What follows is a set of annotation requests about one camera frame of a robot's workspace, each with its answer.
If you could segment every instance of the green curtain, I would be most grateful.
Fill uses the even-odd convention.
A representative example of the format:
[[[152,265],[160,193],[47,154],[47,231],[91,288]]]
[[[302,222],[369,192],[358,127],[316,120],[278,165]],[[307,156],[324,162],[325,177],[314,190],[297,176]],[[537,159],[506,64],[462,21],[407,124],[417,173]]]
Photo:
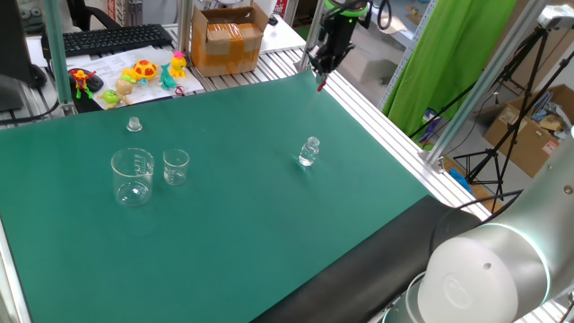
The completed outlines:
[[[427,108],[439,111],[462,93],[480,76],[515,3],[439,0],[383,113],[410,135]],[[444,118],[453,118],[463,102]]]

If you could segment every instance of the green backdrop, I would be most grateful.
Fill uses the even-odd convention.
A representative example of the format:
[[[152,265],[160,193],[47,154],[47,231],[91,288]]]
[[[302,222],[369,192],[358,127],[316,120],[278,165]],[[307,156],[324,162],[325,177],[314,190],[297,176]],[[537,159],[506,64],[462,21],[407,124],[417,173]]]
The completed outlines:
[[[516,0],[439,0],[383,113],[410,135],[478,80]],[[443,114],[451,119],[465,101]]]
[[[305,73],[1,131],[0,214],[34,322],[249,322],[428,194],[316,88]],[[139,207],[112,192],[127,147],[155,156]],[[162,178],[168,148],[191,156],[183,186]]]

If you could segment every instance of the keyboard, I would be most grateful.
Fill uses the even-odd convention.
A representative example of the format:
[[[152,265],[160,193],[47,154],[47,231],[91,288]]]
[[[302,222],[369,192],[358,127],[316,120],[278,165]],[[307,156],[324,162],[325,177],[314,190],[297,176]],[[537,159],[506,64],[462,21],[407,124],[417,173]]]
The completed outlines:
[[[64,34],[66,57],[123,52],[147,46],[168,46],[171,36],[159,24],[122,27],[113,30],[80,31]],[[42,37],[44,58],[50,59],[48,37]]]

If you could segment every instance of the monitor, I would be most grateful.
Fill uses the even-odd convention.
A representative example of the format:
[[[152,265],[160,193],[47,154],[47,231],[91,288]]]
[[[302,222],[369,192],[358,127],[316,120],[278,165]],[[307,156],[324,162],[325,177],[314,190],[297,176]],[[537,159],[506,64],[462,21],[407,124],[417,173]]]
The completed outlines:
[[[14,80],[38,88],[46,83],[46,75],[30,62],[16,0],[0,0],[0,44],[0,110],[19,109],[21,85]]]

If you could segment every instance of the orange toy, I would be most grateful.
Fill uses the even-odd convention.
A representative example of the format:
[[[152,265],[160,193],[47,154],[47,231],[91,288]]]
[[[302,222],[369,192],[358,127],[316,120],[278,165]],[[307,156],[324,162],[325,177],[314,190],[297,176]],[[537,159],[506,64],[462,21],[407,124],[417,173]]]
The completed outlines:
[[[141,60],[132,68],[125,68],[122,74],[129,75],[139,83],[147,84],[158,74],[158,66],[148,60]]]
[[[93,93],[88,88],[86,80],[92,78],[96,74],[96,71],[86,74],[83,70],[73,70],[71,73],[75,79],[75,98],[80,99],[82,97],[82,92],[80,90],[84,90],[88,93],[88,99],[91,100]]]

